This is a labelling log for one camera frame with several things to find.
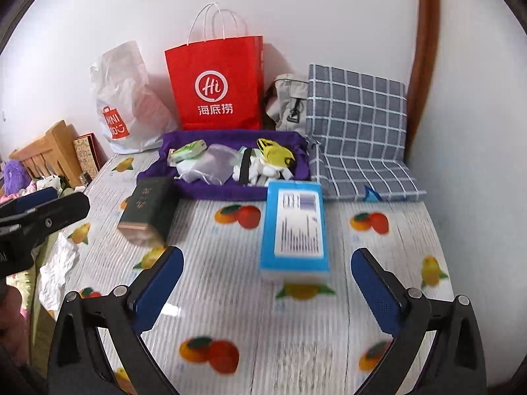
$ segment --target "purple plush toy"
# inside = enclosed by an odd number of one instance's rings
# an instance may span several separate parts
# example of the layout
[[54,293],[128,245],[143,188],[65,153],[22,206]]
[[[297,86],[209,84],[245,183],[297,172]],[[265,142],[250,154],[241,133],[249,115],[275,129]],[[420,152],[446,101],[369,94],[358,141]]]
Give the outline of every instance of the purple plush toy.
[[20,161],[7,161],[4,167],[5,195],[18,193],[22,188],[26,188],[31,178],[27,170]]

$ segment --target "hi logo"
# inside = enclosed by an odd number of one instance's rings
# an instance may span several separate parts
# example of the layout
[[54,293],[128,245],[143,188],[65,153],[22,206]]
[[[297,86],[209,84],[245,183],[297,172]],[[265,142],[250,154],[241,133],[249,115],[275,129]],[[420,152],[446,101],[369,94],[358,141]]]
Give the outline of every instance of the hi logo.
[[112,133],[113,140],[125,138],[130,135],[125,123],[123,122],[123,119],[120,117],[116,108],[111,110],[108,106],[106,106],[102,109],[102,112],[104,115],[104,119],[106,120],[106,124],[108,125],[108,128]]
[[229,85],[227,79],[217,71],[202,72],[196,79],[196,93],[206,102],[218,102],[225,98]]

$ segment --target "fruit print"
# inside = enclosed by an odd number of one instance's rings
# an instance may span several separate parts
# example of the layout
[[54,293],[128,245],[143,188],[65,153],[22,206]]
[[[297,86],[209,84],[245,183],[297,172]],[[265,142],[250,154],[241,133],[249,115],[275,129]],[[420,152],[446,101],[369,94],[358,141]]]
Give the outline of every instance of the fruit print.
[[191,363],[209,362],[221,375],[234,374],[240,361],[240,352],[234,343],[228,340],[213,340],[208,336],[185,340],[179,347],[179,354]]
[[209,364],[221,375],[232,375],[238,368],[240,352],[228,340],[213,341],[209,349]]
[[295,300],[305,301],[318,294],[335,295],[335,292],[327,285],[284,284],[284,287],[276,294],[275,300],[291,297]]
[[112,171],[124,172],[126,170],[133,170],[132,163],[133,163],[133,157],[128,157],[125,160],[123,160],[120,164],[115,166],[114,169],[112,169]]
[[381,235],[387,234],[390,229],[388,218],[381,212],[357,214],[349,220],[349,225],[358,232],[365,232],[371,227]]
[[370,223],[372,224],[373,230],[379,234],[386,234],[389,231],[388,218],[380,212],[373,212],[370,215]]
[[243,228],[251,230],[260,224],[260,209],[255,206],[242,206],[238,211],[238,223]]
[[128,204],[128,199],[130,199],[130,197],[131,197],[131,196],[128,196],[128,197],[127,197],[125,200],[123,200],[123,201],[121,202],[121,204],[119,205],[119,209],[120,209],[121,211],[124,211],[124,210],[126,209],[126,206],[127,206],[127,204]]
[[372,227],[372,224],[370,222],[370,214],[368,214],[367,212],[357,214],[351,220],[349,220],[349,224],[358,232],[365,232],[367,230],[370,230],[370,228]]
[[214,214],[214,221],[219,224],[232,224],[238,221],[240,226],[251,230],[260,224],[262,213],[255,206],[229,205]]
[[207,362],[212,339],[210,337],[196,337],[181,343],[179,347],[180,356],[189,362]]
[[219,224],[231,224],[238,221],[238,210],[241,205],[230,205],[218,210],[214,214],[214,221]]
[[133,266],[133,268],[141,270],[151,269],[157,259],[163,254],[165,249],[165,247],[152,248],[149,252],[143,255],[141,262],[137,263],[135,266]]
[[380,359],[388,350],[390,344],[391,342],[389,341],[381,341],[369,348],[359,359],[359,369],[361,371],[370,372],[377,367],[377,364],[379,364]]
[[101,297],[101,293],[98,291],[94,291],[93,288],[90,286],[83,289],[80,293],[81,299],[92,299],[95,297]]
[[90,230],[90,227],[90,223],[84,223],[82,226],[79,226],[73,230],[73,233],[68,236],[68,239],[71,239],[73,243],[77,245],[81,242],[88,245],[88,231]]
[[441,279],[449,278],[449,276],[439,268],[439,263],[436,258],[431,255],[423,259],[421,277],[423,278],[423,282],[421,283],[422,290],[426,286],[437,286]]

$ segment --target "dark green box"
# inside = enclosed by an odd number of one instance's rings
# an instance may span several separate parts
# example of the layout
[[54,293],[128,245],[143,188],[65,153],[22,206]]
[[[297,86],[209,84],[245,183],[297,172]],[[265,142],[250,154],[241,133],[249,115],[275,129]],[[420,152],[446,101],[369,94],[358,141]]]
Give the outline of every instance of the dark green box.
[[166,177],[143,178],[127,201],[117,229],[134,245],[161,248],[168,233],[179,197]]

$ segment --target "product label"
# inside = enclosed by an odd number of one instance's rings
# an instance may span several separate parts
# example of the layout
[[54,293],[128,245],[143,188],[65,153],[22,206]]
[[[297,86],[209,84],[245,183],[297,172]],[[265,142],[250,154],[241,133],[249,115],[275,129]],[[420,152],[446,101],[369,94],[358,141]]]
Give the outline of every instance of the product label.
[[116,108],[111,110],[109,107],[106,106],[102,109],[102,112],[104,114],[104,118],[106,119],[106,123],[108,124],[108,128],[112,133],[113,140],[126,138],[128,135],[130,135],[125,123],[123,122],[123,119],[120,117]]
[[319,195],[311,190],[279,190],[275,256],[322,258]]

